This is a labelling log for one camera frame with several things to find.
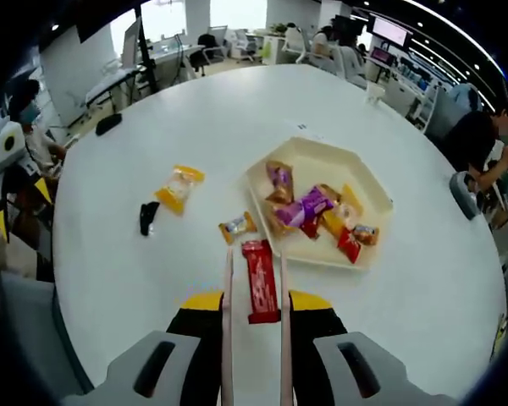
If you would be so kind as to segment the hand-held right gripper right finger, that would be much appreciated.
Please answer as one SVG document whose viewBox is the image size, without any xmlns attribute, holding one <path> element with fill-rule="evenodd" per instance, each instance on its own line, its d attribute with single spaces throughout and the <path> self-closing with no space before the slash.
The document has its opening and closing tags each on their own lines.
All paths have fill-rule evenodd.
<svg viewBox="0 0 508 406">
<path fill-rule="evenodd" d="M 360 332 L 348 332 L 325 299 L 290 290 L 285 303 L 287 405 L 455 405 L 414 385 L 405 365 Z"/>
</svg>

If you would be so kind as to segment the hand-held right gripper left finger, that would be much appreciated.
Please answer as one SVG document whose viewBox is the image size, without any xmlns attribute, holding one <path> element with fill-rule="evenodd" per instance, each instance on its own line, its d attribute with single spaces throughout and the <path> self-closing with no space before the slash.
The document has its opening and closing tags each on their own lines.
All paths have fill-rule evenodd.
<svg viewBox="0 0 508 406">
<path fill-rule="evenodd" d="M 195 294 L 165 332 L 153 331 L 108 366 L 105 381 L 62 405 L 214 405 L 222 382 L 224 293 Z"/>
</svg>

